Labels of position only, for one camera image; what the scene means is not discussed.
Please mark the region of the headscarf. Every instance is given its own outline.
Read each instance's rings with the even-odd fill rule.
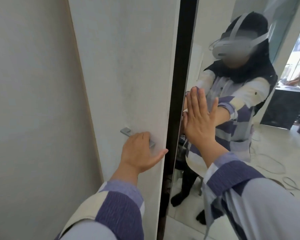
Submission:
[[[239,18],[240,16],[232,21],[226,32],[234,28]],[[243,20],[239,30],[253,31],[260,37],[268,32],[268,20],[262,14],[251,12]],[[246,83],[254,78],[263,77],[270,84],[269,94],[276,85],[278,78],[269,58],[268,39],[258,44],[256,50],[250,55],[247,63],[239,68],[228,68],[222,60],[217,60],[205,70],[213,71],[216,77],[229,77],[236,84]],[[264,102],[256,106],[256,112],[263,104]]]

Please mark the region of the door handle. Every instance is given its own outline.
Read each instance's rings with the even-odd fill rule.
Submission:
[[[128,137],[132,136],[131,129],[129,129],[128,127],[121,129],[120,132]],[[149,140],[149,148],[152,148],[154,146],[155,146],[155,142],[153,142],[152,140]]]

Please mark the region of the white tile floor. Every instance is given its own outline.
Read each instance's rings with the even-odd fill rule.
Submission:
[[[283,182],[284,176],[293,179],[300,188],[300,134],[297,133],[297,129],[296,126],[293,126],[291,130],[286,130],[260,125],[253,135],[250,165],[264,176],[280,181],[287,188],[290,187]],[[269,157],[279,161],[284,167]],[[270,173],[260,167],[279,174]],[[171,190],[172,196],[180,192],[181,183],[182,179],[175,176]],[[164,240],[204,238],[206,227],[196,221],[196,216],[204,209],[203,197],[199,196],[199,187],[200,180],[197,179],[190,195],[181,205],[177,207],[169,205]],[[291,192],[300,200],[300,191],[291,190]],[[238,239],[226,217],[221,217],[214,222],[209,231],[209,238]]]

